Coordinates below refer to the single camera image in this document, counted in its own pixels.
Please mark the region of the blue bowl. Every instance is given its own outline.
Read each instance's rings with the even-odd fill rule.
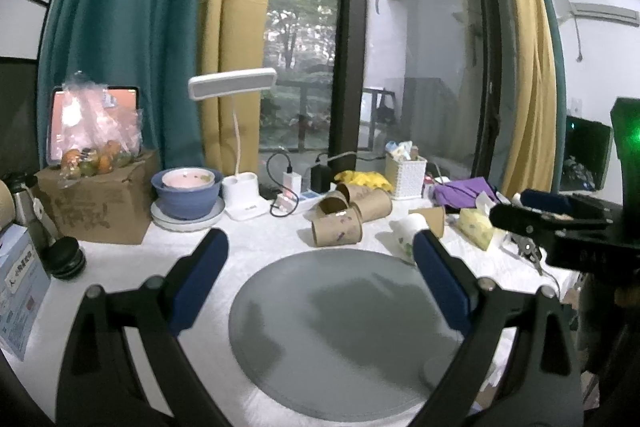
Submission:
[[[158,193],[158,207],[167,216],[174,219],[192,221],[200,219],[211,212],[220,195],[222,173],[207,169],[215,176],[216,182],[210,187],[203,188],[173,188],[162,183],[162,176],[172,169],[156,172],[151,178],[151,184]]]

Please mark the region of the blue box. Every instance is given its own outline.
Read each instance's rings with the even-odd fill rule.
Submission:
[[[27,229],[10,225],[0,235],[0,345],[20,360],[49,283]]]

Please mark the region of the glass pane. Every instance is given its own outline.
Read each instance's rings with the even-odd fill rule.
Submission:
[[[500,88],[500,133],[495,140],[489,182],[500,187],[504,177],[515,126],[516,111],[516,27],[513,0],[498,0],[502,35],[502,87]]]
[[[328,148],[337,6],[338,0],[269,0],[263,65],[275,68],[278,80],[262,95],[263,161],[284,147],[294,170],[304,173]],[[271,171],[279,176],[285,166],[274,159]],[[264,165],[258,176],[268,182]]]
[[[468,178],[483,37],[480,0],[369,0],[359,147],[378,156],[410,139],[443,174]]]

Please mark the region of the wall outlet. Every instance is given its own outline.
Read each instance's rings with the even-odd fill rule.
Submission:
[[[577,116],[578,118],[582,117],[582,99],[581,98],[572,98],[569,105],[569,114],[571,116]]]

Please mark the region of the blue gripper pad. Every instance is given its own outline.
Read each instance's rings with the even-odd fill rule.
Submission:
[[[229,250],[226,234],[211,229],[189,256],[178,259],[166,277],[170,308],[169,330],[177,336],[193,326],[213,283],[225,266]]]
[[[532,188],[523,190],[520,195],[520,203],[529,208],[537,208],[554,214],[568,214],[571,216],[574,212],[569,198],[566,196],[533,190]]]
[[[478,305],[476,277],[463,261],[447,253],[430,230],[415,235],[414,260],[449,327],[466,336]]]

